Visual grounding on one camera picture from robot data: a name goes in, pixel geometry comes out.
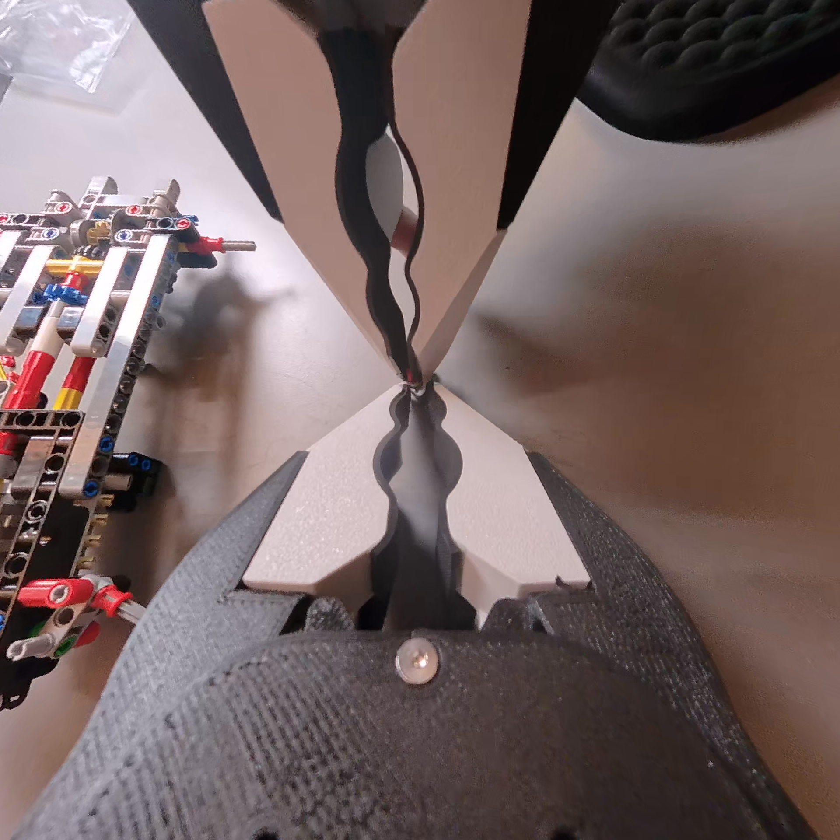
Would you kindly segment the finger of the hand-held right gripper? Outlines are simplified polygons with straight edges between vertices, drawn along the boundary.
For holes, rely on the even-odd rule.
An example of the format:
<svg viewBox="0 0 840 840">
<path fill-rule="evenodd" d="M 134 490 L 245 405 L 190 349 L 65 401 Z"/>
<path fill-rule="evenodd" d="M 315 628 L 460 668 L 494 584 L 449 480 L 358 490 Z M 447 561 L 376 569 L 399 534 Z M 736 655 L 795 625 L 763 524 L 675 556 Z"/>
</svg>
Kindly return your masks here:
<svg viewBox="0 0 840 840">
<path fill-rule="evenodd" d="M 288 234 L 374 350 L 408 378 L 392 248 L 408 251 L 390 134 L 404 2 L 203 6 Z"/>
<path fill-rule="evenodd" d="M 498 217 L 530 9 L 530 1 L 426 2 L 395 49 L 395 126 L 423 200 L 409 275 L 425 380 L 505 237 Z"/>
</svg>

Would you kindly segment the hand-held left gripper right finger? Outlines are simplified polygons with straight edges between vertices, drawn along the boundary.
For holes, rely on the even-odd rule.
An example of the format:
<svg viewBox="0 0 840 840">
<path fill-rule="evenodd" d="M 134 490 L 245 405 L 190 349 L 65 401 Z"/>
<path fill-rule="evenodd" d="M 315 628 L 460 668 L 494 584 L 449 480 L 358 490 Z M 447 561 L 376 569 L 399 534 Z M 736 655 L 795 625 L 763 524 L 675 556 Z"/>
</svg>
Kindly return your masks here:
<svg viewBox="0 0 840 840">
<path fill-rule="evenodd" d="M 586 588 L 591 577 L 524 447 L 447 388 L 435 391 L 445 404 L 443 431 L 461 457 L 446 501 L 463 559 L 459 591 L 479 622 L 501 599 L 558 583 Z"/>
</svg>

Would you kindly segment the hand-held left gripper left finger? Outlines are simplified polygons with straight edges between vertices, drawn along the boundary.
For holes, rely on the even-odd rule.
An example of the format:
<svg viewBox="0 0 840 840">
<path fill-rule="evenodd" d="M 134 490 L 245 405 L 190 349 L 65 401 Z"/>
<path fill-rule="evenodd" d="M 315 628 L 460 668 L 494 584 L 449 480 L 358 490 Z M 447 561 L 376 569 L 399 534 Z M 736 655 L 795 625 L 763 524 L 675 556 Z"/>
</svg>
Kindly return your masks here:
<svg viewBox="0 0 840 840">
<path fill-rule="evenodd" d="M 390 513 L 375 454 L 400 396 L 395 385 L 310 447 L 244 573 L 247 589 L 332 597 L 352 616 L 372 597 Z"/>
</svg>

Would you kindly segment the lego car chassis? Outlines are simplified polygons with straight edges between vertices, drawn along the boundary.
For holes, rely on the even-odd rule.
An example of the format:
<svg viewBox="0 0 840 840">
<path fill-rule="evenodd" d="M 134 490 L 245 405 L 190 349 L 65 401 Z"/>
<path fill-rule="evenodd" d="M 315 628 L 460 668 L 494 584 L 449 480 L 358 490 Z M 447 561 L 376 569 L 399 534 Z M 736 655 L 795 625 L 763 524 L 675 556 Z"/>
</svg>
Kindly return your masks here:
<svg viewBox="0 0 840 840">
<path fill-rule="evenodd" d="M 36 213 L 2 212 L 1 702 L 144 608 L 97 571 L 114 512 L 149 496 L 161 462 L 117 452 L 161 306 L 181 269 L 252 252 L 213 238 L 177 206 L 92 179 L 80 199 L 55 190 Z"/>
</svg>

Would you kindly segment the clear plastic bag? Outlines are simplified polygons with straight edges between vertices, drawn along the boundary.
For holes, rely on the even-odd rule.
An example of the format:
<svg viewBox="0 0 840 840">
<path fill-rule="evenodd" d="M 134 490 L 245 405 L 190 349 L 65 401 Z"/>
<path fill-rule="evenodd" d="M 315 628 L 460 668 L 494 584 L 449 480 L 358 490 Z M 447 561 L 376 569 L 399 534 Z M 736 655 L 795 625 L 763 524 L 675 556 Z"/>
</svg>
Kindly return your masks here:
<svg viewBox="0 0 840 840">
<path fill-rule="evenodd" d="M 134 19 L 123 1 L 2 1 L 2 77 L 91 95 Z"/>
</svg>

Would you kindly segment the black office chair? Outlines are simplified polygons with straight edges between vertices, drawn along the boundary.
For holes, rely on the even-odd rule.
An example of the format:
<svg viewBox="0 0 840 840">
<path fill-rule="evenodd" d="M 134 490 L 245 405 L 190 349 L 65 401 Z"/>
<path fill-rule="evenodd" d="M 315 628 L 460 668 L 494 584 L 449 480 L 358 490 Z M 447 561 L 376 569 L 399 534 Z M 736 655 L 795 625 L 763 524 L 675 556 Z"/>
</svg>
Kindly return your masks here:
<svg viewBox="0 0 840 840">
<path fill-rule="evenodd" d="M 644 140 L 734 129 L 838 75 L 838 1 L 625 1 L 577 98 Z"/>
</svg>

